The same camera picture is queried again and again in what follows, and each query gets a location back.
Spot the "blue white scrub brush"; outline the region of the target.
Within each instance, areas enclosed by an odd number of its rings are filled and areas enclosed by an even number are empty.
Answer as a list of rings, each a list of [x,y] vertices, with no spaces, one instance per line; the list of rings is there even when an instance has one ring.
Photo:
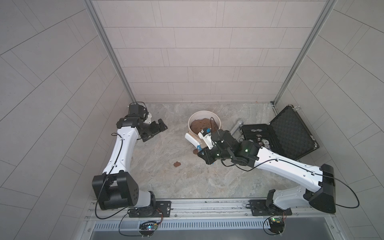
[[[200,141],[190,133],[185,134],[185,139],[189,141],[198,151],[202,150]]]

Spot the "cream ceramic pot with soil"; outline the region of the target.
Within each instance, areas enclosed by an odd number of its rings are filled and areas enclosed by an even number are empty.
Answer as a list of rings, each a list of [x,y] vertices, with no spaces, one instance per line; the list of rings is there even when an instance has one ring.
[[[188,120],[188,134],[190,134],[199,143],[203,141],[199,138],[198,133],[204,128],[214,128],[214,130],[221,128],[220,118],[210,111],[198,111],[191,115]]]

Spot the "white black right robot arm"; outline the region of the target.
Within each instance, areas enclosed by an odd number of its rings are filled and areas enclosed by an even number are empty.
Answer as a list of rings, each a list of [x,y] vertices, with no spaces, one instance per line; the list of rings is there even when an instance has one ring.
[[[229,131],[203,129],[199,138],[206,144],[198,156],[206,164],[230,160],[234,167],[261,169],[280,175],[298,184],[286,190],[271,190],[267,207],[281,211],[293,207],[312,207],[320,212],[336,212],[336,184],[334,168],[323,164],[311,166],[291,160],[252,141],[238,142]]]

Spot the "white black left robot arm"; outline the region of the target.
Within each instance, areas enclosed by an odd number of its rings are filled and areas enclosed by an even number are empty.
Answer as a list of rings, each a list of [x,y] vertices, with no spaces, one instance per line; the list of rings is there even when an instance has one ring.
[[[112,133],[116,143],[101,175],[95,176],[92,187],[101,210],[118,208],[154,208],[156,200],[152,192],[139,189],[130,174],[131,160],[138,140],[146,142],[168,129],[163,120],[151,120],[152,115],[143,102],[129,105],[128,114],[119,119],[117,130]]]

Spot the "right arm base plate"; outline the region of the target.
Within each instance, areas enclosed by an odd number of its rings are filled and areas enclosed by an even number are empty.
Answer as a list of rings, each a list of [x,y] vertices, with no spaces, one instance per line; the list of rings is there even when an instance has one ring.
[[[273,204],[267,206],[266,200],[249,200],[246,208],[251,210],[252,216],[291,216],[292,210],[281,210]]]

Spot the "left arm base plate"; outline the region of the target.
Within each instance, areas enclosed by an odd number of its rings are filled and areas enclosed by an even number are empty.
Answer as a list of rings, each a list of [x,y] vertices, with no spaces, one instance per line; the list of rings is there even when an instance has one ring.
[[[168,218],[170,216],[171,206],[171,201],[156,201],[155,205],[151,204],[147,207],[128,210],[128,216],[130,218]]]

